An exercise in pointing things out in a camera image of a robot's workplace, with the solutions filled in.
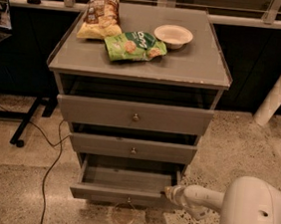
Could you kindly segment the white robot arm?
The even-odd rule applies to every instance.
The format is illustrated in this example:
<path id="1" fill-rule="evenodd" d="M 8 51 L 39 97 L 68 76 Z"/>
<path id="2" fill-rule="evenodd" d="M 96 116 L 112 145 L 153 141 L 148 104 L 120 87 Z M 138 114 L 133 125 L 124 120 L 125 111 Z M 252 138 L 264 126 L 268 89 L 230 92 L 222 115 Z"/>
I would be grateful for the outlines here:
<path id="1" fill-rule="evenodd" d="M 281 224 L 281 192 L 252 176 L 235 179 L 223 193 L 193 184 L 168 186 L 165 196 L 195 220 L 214 211 L 219 224 Z"/>

